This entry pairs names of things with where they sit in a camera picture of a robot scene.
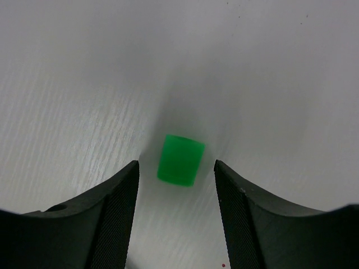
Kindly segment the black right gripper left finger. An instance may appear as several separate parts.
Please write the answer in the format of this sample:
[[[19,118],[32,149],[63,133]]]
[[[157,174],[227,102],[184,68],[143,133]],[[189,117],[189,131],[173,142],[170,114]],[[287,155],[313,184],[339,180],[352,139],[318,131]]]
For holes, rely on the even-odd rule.
[[[124,268],[139,162],[46,211],[1,211],[1,268]]]

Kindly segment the green pen cap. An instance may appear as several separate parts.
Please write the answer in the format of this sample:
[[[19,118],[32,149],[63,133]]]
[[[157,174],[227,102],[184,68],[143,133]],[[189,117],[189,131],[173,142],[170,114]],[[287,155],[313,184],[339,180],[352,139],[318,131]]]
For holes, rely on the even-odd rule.
[[[165,137],[157,170],[158,179],[183,187],[194,185],[205,144],[186,137]]]

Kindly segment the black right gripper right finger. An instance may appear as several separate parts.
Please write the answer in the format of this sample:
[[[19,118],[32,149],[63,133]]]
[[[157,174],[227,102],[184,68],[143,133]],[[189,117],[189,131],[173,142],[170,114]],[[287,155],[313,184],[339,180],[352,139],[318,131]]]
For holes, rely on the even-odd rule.
[[[224,162],[214,165],[232,268],[357,268],[358,206],[319,211],[251,183]]]

